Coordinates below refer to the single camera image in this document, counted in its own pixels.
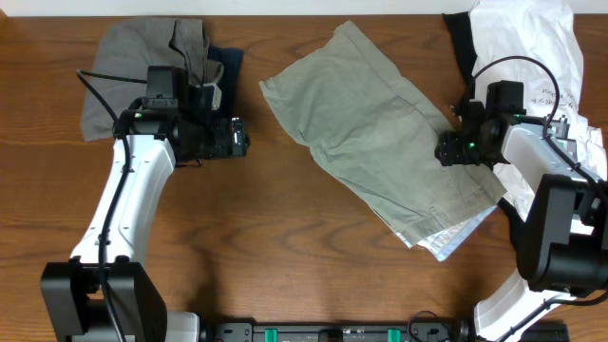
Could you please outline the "khaki green shorts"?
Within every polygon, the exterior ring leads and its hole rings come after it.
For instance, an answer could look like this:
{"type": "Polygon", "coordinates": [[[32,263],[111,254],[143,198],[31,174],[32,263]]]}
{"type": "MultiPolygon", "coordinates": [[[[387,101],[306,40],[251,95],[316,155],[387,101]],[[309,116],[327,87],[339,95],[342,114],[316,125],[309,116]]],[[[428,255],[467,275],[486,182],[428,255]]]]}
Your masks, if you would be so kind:
{"type": "Polygon", "coordinates": [[[259,86],[285,132],[409,245],[506,192],[484,165],[440,164],[434,149],[450,122],[351,21],[259,86]]]}

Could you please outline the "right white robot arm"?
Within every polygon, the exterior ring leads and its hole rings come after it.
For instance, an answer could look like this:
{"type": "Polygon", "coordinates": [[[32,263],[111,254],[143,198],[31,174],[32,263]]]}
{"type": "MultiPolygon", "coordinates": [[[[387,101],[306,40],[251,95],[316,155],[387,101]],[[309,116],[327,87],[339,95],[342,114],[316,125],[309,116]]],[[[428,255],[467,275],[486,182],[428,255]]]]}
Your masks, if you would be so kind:
{"type": "Polygon", "coordinates": [[[505,162],[535,193],[512,234],[517,269],[474,308],[485,341],[518,341],[553,308],[607,299],[607,183],[573,161],[542,118],[508,115],[466,133],[445,132],[435,148],[443,166],[505,162]]]}

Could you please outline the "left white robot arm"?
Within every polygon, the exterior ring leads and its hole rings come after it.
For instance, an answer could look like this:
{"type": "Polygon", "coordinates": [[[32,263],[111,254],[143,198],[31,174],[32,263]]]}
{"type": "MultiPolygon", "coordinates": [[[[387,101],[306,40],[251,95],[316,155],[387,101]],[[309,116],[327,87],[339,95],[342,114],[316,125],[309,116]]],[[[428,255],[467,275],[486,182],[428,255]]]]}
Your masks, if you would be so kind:
{"type": "Polygon", "coordinates": [[[127,109],[113,126],[113,163],[89,227],[41,291],[59,341],[211,341],[199,314],[171,312],[145,270],[163,187],[181,162],[243,157],[240,118],[127,109]]]}

